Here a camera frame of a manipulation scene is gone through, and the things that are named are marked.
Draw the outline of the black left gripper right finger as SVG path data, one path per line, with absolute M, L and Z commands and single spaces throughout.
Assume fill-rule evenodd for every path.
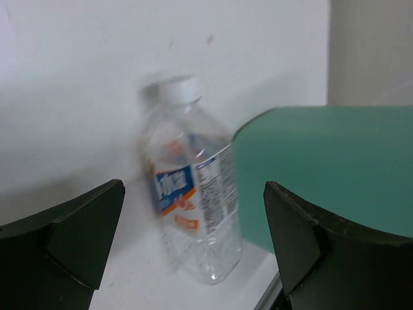
M 411 309 L 412 239 L 371 229 L 269 181 L 265 210 L 293 309 Z

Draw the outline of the clear water bottle orange label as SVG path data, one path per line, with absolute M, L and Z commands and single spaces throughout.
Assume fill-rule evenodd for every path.
M 202 106 L 193 75 L 155 85 L 157 103 L 139 146 L 172 264 L 221 283 L 241 259 L 232 135 Z

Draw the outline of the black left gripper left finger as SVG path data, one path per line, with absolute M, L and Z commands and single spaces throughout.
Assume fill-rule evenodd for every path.
M 88 309 L 125 198 L 121 180 L 1 226 L 1 309 Z

